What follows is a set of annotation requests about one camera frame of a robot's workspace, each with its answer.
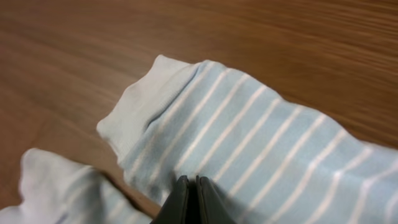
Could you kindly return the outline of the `light blue striped shorts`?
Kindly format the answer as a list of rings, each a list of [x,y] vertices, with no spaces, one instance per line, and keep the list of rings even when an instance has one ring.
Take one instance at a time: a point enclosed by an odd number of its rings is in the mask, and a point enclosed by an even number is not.
[[[236,223],[396,223],[397,151],[247,73],[160,55],[97,125],[124,180],[165,205],[209,183]]]

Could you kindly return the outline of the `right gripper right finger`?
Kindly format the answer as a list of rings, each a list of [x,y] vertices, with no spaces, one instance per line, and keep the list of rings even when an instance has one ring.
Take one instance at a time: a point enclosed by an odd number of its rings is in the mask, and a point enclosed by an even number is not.
[[[202,224],[236,224],[227,212],[211,180],[196,176],[199,212]]]

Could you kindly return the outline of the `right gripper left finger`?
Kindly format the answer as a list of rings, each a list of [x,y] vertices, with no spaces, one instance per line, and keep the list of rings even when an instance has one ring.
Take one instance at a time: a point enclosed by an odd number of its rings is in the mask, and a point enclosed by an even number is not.
[[[184,224],[189,197],[189,181],[186,175],[178,178],[173,191],[167,197],[151,224]]]

